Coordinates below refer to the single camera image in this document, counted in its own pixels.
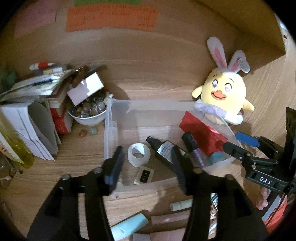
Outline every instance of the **red box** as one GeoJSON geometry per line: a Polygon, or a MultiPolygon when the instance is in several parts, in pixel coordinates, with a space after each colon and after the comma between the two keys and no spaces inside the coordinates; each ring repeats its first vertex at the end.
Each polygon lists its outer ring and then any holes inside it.
{"type": "Polygon", "coordinates": [[[60,118],[54,118],[53,120],[58,134],[69,134],[71,132],[73,118],[66,108],[60,118]]]}
{"type": "Polygon", "coordinates": [[[203,123],[188,111],[185,112],[179,127],[184,132],[191,132],[200,149],[207,156],[211,156],[216,151],[223,151],[223,145],[228,141],[225,136],[203,123]]]}

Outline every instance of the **clear plastic box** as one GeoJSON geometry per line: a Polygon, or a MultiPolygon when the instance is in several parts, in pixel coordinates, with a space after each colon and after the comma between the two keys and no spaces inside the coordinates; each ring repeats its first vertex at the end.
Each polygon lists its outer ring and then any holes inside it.
{"type": "MultiPolygon", "coordinates": [[[[169,140],[187,150],[181,139],[184,132],[179,128],[186,111],[217,130],[228,141],[241,146],[224,120],[215,116],[216,122],[218,120],[220,124],[211,122],[209,119],[213,118],[209,118],[207,113],[194,109],[193,101],[108,99],[104,133],[104,160],[113,156],[118,145],[123,146],[125,151],[121,177],[113,193],[115,196],[159,191],[178,185],[175,174],[155,158],[155,151],[146,142],[146,138],[152,136],[161,141],[169,140]],[[130,164],[127,158],[127,150],[130,145],[137,142],[147,145],[151,150],[150,160],[145,165],[155,171],[151,183],[134,184],[139,168],[130,164]]],[[[227,159],[224,161],[206,167],[204,170],[212,173],[233,160],[235,158],[227,155],[227,159]]]]}

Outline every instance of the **pink paper note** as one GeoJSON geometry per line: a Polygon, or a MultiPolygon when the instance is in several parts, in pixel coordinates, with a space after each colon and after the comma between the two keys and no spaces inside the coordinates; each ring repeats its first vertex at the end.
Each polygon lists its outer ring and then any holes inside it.
{"type": "Polygon", "coordinates": [[[38,0],[22,9],[16,16],[15,39],[48,23],[55,22],[56,14],[56,0],[38,0]]]}

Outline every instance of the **cable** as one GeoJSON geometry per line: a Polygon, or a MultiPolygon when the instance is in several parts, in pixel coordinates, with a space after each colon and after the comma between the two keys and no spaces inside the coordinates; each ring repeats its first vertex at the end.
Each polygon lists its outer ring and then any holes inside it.
{"type": "Polygon", "coordinates": [[[267,225],[270,223],[270,221],[273,219],[274,215],[275,215],[276,212],[279,210],[279,208],[280,208],[281,204],[283,203],[283,201],[285,200],[285,197],[286,197],[286,196],[287,196],[287,195],[285,194],[285,195],[281,198],[281,202],[279,203],[278,207],[276,208],[276,210],[274,211],[274,213],[272,214],[272,216],[270,217],[270,219],[268,220],[268,222],[267,222],[267,224],[266,224],[265,226],[267,226],[267,225]]]}

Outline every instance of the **paper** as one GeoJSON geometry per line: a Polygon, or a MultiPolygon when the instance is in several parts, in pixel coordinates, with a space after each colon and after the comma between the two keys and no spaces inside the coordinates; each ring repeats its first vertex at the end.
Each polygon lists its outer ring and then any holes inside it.
{"type": "Polygon", "coordinates": [[[48,23],[55,22],[56,14],[56,0],[39,0],[19,11],[16,16],[15,39],[48,23]]]}
{"type": "Polygon", "coordinates": [[[58,151],[54,124],[44,106],[39,103],[15,103],[2,105],[0,110],[34,156],[54,160],[51,153],[58,151]]]}
{"type": "Polygon", "coordinates": [[[98,3],[120,3],[120,4],[136,4],[139,5],[141,0],[75,0],[75,6],[98,3]]]}
{"type": "Polygon", "coordinates": [[[31,79],[23,80],[16,83],[10,90],[2,93],[1,101],[18,99],[21,102],[20,98],[29,98],[32,96],[48,96],[53,93],[55,88],[63,82],[66,78],[72,75],[75,72],[73,69],[64,70],[62,73],[55,73],[52,75],[42,75],[37,76],[31,79]],[[42,82],[43,80],[54,79],[52,83],[45,83],[42,85],[34,86],[34,83],[42,82]]]}
{"type": "Polygon", "coordinates": [[[158,9],[130,4],[89,4],[68,9],[66,31],[134,28],[154,32],[158,9]]]}

